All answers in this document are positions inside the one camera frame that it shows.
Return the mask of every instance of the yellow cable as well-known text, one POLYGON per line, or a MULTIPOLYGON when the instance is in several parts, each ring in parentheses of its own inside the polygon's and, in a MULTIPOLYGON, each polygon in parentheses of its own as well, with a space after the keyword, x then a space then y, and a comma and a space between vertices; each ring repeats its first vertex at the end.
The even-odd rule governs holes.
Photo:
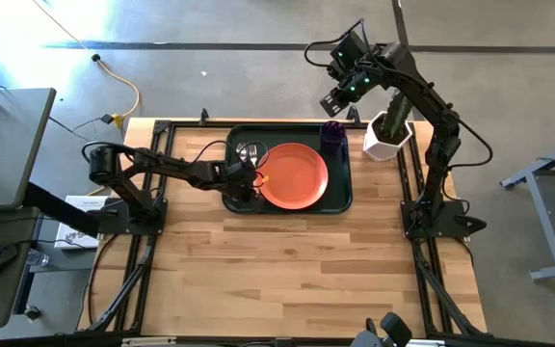
MULTIPOLYGON (((95 52, 93 52, 92 50, 90 50, 85 44, 83 44, 83 42, 81 42, 79 39, 77 39, 75 36, 72 35, 72 33, 70 33, 66 28, 64 28, 63 25, 61 25, 57 19, 55 19, 52 15, 50 15, 50 13, 45 10, 39 3, 37 0, 32 0, 34 2, 34 4, 36 4, 36 6, 38 6, 38 8, 40 10, 42 10, 46 15, 48 15, 49 18, 51 18, 55 24, 57 24, 63 31, 66 32, 66 34, 68 34, 71 38, 73 38, 76 42, 78 42, 78 44, 81 45, 81 47, 85 48, 88 52, 95 54, 95 52)), ((100 65, 100 67, 102 67, 104 69, 104 71, 106 71, 106 73, 110 74, 111 76, 113 76, 114 78, 118 79, 120 82, 125 83, 126 85, 132 87, 132 89, 134 90, 134 93, 136 94, 136 102, 134 102, 134 106, 132 106, 132 108, 127 111, 124 114, 121 115, 117 115, 117 114, 113 114, 113 118, 115 119, 115 125, 117 126, 117 128, 122 128, 123 127, 123 120, 128 117, 132 112, 134 112, 134 110, 136 110, 136 108, 139 106, 139 103, 141 102, 141 93, 139 92, 138 88, 136 88, 136 86, 134 86, 134 84, 128 80, 126 80, 125 78, 122 78, 118 75, 116 75, 115 73, 113 73, 110 69, 108 69, 106 67, 106 65, 104 65, 104 63, 102 63, 101 60, 96 60, 97 64, 100 65)))
POLYGON ((92 192, 87 193, 86 196, 88 196, 88 197, 94 196, 94 195, 96 195, 96 194, 98 194, 98 193, 100 193, 104 190, 106 190, 106 187, 100 187, 100 188, 97 188, 96 190, 94 190, 92 192))

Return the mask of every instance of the floor stripe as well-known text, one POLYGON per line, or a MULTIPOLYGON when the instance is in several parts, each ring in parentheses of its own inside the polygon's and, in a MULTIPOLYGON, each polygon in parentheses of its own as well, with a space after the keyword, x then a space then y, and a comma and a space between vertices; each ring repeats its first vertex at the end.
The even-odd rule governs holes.
MULTIPOLYGON (((112 42, 102 40, 83 41, 90 49, 110 50, 240 50, 240 51, 303 51, 307 43, 197 43, 197 42, 112 42)), ((19 46, 19 42, 0 40, 0 47, 19 46)), ((53 49, 81 49, 74 41, 48 42, 33 44, 27 42, 21 46, 35 46, 53 49)), ((335 44, 319 44, 310 48, 312 51, 331 51, 335 44)), ((417 53, 495 53, 495 54, 555 54, 555 46, 468 46, 468 45, 410 45, 410 50, 417 53)))
POLYGON ((459 46, 410 45, 412 52, 420 53, 495 53, 495 54, 555 54, 555 46, 459 46))

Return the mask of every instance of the dark cup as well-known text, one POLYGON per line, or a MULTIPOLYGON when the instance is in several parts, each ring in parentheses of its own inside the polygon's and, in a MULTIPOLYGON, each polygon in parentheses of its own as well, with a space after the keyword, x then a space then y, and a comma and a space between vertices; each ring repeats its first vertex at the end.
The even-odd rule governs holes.
POLYGON ((342 123, 330 120, 320 127, 320 150, 326 154, 336 153, 346 138, 346 128, 342 123))

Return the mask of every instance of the desk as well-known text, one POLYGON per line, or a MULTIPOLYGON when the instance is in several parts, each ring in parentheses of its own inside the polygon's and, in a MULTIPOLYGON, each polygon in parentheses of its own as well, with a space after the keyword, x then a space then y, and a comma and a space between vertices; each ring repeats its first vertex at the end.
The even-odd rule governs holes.
POLYGON ((54 89, 0 90, 0 209, 23 203, 54 89))
MULTIPOLYGON (((33 207, 0 211, 0 245, 35 238, 38 215, 38 210, 33 207)), ((16 292, 19 290, 21 280, 26 275, 23 270, 26 269, 25 259, 29 252, 29 246, 29 243, 17 245, 18 256, 0 274, 0 328, 8 323, 11 313, 13 313, 16 292)))
MULTIPOLYGON (((132 119, 125 143, 149 147, 155 121, 132 119)), ((210 126, 177 129, 172 156, 192 160, 207 143, 226 137, 229 129, 210 126)), ((414 126, 423 157, 432 127, 414 126)), ((348 130, 354 200, 338 215, 238 215, 223 207, 219 193, 169 179, 169 212, 153 260, 142 334, 354 337, 365 318, 378 325, 394 311, 414 336, 423 336, 410 242, 402 235, 398 162, 365 156, 364 133, 348 130)), ((203 159, 224 159, 224 149, 211 147, 203 159)), ((143 176, 133 180, 140 186, 143 176)), ((450 177, 447 191, 454 193, 450 177)), ((96 269, 95 315, 119 291, 129 243, 122 235, 96 269)), ((438 239, 437 246, 448 292, 485 331, 468 253, 451 239, 438 239)), ((131 298, 128 317, 134 293, 131 298)), ((431 303, 439 326, 436 298, 431 303)), ((79 328, 87 326, 85 312, 79 328)))

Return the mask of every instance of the black clamp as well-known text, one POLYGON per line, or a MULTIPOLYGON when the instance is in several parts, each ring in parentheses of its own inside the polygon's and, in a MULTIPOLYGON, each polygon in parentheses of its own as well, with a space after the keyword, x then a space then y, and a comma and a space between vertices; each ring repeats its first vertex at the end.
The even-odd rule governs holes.
POLYGON ((207 125, 207 119, 208 118, 209 118, 209 113, 207 112, 206 108, 203 108, 202 112, 200 112, 200 120, 198 121, 198 125, 199 126, 207 125))
POLYGON ((356 106, 351 106, 348 109, 348 115, 346 116, 347 120, 355 120, 355 127, 361 127, 361 118, 358 116, 358 110, 356 106))

